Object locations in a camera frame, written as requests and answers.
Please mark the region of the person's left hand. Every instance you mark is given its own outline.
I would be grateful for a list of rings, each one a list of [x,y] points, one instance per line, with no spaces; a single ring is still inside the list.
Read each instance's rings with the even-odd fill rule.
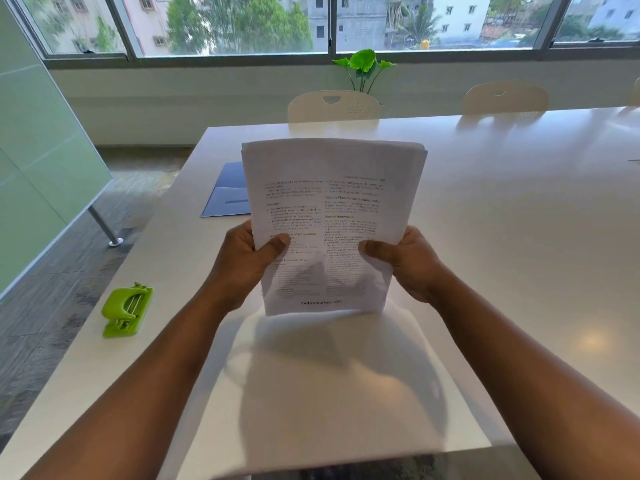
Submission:
[[[251,220],[229,229],[225,235],[203,290],[227,312],[242,306],[265,275],[268,267],[257,262],[258,249]]]

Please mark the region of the person's right hand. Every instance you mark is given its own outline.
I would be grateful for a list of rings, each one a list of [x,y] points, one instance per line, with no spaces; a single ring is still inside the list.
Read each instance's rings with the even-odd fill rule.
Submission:
[[[421,231],[408,225],[398,244],[401,261],[392,267],[400,286],[421,303],[431,303],[445,266]]]

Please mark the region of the stack of printed paper sheets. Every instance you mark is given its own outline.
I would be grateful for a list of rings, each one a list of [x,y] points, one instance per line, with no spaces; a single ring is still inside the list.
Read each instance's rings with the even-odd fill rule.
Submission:
[[[260,282],[265,314],[382,313],[392,268],[358,245],[403,238],[424,145],[291,138],[246,142],[241,154],[256,247],[291,240]]]

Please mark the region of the person's left forearm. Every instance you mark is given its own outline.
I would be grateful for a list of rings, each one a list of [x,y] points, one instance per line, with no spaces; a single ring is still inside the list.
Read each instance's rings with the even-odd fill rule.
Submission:
[[[256,285],[204,284],[21,480],[156,480],[220,323]]]

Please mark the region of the person's right forearm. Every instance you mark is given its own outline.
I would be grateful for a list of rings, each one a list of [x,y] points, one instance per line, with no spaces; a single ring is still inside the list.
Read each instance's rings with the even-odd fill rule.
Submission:
[[[429,278],[429,303],[542,479],[640,480],[640,417],[445,266]]]

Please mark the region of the blue paper folder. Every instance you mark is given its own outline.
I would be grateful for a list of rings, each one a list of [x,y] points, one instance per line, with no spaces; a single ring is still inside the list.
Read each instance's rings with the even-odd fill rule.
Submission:
[[[201,217],[250,215],[250,203],[242,161],[226,163],[214,185]]]

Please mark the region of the cream plastic chair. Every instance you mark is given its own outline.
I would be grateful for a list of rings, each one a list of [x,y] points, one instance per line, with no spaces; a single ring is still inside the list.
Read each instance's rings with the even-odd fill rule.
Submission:
[[[321,90],[295,97],[287,108],[288,123],[379,120],[375,97],[353,90]]]
[[[546,89],[517,80],[486,82],[468,90],[462,115],[544,112],[548,110]]]

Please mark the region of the green hole punch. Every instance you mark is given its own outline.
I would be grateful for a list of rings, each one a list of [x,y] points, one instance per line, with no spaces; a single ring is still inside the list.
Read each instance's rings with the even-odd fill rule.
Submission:
[[[154,288],[135,282],[132,287],[112,291],[101,315],[107,323],[102,337],[116,339],[132,337],[139,331],[154,294]]]

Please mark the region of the metal table leg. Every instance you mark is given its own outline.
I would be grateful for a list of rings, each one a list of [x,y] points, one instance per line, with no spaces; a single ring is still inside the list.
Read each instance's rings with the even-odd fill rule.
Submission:
[[[87,208],[88,213],[94,219],[94,221],[99,225],[100,229],[108,238],[108,246],[110,248],[117,248],[123,244],[123,238],[116,235],[116,233],[111,229],[111,227],[105,222],[105,220],[101,217],[100,213],[94,208],[93,205]]]

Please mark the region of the green potted plant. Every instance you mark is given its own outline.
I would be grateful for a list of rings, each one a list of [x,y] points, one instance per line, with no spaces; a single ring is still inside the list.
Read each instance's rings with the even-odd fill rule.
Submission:
[[[352,90],[368,95],[380,73],[396,65],[396,63],[379,60],[376,52],[370,48],[359,50],[350,57],[333,59],[332,62],[345,69]]]

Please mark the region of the green glass partition panel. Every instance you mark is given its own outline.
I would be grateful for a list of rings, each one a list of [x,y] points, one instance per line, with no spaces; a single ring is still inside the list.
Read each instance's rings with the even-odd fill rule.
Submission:
[[[0,299],[111,180],[10,2],[0,0]]]

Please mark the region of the grey window frame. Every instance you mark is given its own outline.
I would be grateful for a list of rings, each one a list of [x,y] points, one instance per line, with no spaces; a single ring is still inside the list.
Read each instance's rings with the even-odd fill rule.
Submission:
[[[0,0],[55,70],[640,58],[640,0]]]

